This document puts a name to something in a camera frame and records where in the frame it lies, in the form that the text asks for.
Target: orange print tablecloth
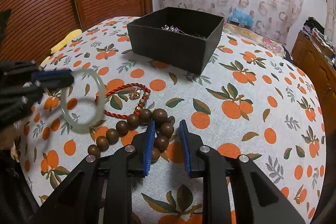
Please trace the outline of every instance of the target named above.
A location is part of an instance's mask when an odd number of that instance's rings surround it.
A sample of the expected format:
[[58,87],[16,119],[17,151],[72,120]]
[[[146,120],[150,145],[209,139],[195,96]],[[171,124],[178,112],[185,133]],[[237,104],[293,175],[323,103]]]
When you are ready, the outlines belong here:
[[[247,154],[309,223],[322,190],[326,143],[319,101],[305,73],[248,40],[223,33],[202,75],[193,75],[134,54],[126,27],[134,19],[116,17],[92,27],[61,48],[45,69],[92,68],[107,90],[134,82],[148,86],[152,92],[146,107],[164,108],[175,117],[175,129],[185,119],[190,132],[222,155]],[[78,122],[93,115],[96,92],[92,77],[75,79],[67,100]],[[22,123],[20,162],[39,204],[118,121],[105,116],[91,134],[74,133],[63,118],[59,96],[59,91],[46,94]],[[130,114],[137,103],[128,94],[115,95],[105,108]],[[142,126],[130,131],[101,155],[114,153],[144,131]],[[142,223],[173,223],[178,214],[179,223],[201,223],[202,180],[187,177],[174,136],[150,175],[132,182],[133,211]],[[232,195],[230,203],[235,218]]]

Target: silver bolt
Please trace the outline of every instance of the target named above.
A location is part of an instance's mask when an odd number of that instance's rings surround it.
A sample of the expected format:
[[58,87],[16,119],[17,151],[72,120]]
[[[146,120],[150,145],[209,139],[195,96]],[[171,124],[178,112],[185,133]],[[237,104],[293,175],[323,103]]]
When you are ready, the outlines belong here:
[[96,157],[95,155],[87,155],[85,159],[87,162],[94,162],[96,160]]
[[249,157],[246,156],[246,155],[240,155],[240,156],[239,156],[239,160],[240,160],[241,162],[248,162],[248,161],[249,161]]
[[126,145],[125,146],[125,151],[126,152],[133,152],[135,150],[135,147],[134,147],[134,145]]
[[22,97],[21,97],[21,101],[22,101],[24,104],[28,103],[28,99],[27,99],[26,96],[22,96]]
[[199,150],[203,153],[208,153],[210,151],[209,146],[203,145],[199,148]]

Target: black box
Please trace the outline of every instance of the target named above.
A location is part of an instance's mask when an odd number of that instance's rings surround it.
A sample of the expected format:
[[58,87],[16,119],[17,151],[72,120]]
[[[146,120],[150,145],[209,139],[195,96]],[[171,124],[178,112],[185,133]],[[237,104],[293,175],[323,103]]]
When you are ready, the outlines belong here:
[[[223,23],[220,16],[167,7],[128,23],[127,30],[134,53],[200,75],[221,39]],[[186,34],[163,30],[165,25]]]

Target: yellow object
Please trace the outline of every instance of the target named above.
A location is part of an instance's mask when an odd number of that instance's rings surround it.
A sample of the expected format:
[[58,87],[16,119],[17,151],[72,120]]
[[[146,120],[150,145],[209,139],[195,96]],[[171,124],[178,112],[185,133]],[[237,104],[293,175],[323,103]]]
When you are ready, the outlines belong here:
[[[51,48],[51,54],[54,54],[55,52],[59,51],[62,47],[64,47],[68,42],[73,40],[75,37],[79,36],[82,32],[81,29],[74,30],[70,32],[61,42],[59,42],[57,45]],[[50,59],[50,56],[48,56],[46,59],[44,59],[40,66],[43,65],[44,62]]]

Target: red string bracelet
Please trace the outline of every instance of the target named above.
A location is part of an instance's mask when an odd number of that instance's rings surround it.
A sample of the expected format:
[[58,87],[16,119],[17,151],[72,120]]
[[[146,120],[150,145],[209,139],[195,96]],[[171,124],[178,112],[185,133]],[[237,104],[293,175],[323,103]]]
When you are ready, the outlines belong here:
[[[118,92],[118,91],[120,91],[120,90],[122,90],[124,88],[129,88],[129,87],[132,87],[132,86],[137,86],[137,87],[143,89],[144,92],[151,93],[151,90],[149,88],[147,88],[145,85],[142,85],[142,84],[139,84],[139,83],[130,83],[130,84],[122,85],[122,86],[120,86],[120,87],[118,87],[118,88],[116,88],[116,89],[114,89],[112,91],[107,92],[106,97],[110,96],[110,95],[112,95],[112,94],[114,94],[114,93],[116,93],[116,92]],[[146,101],[148,99],[148,96],[144,95],[144,96],[142,96],[141,99],[143,100],[143,103],[142,104],[139,103],[136,106],[136,110],[133,112],[136,115],[139,115],[140,111],[138,111],[138,110],[141,110],[144,107],[144,105],[145,105],[145,103],[146,103]],[[128,117],[128,115],[121,115],[121,114],[112,113],[112,112],[107,111],[106,109],[104,109],[104,113],[107,116],[115,117],[115,118],[119,118],[119,119],[127,119],[127,117]]]

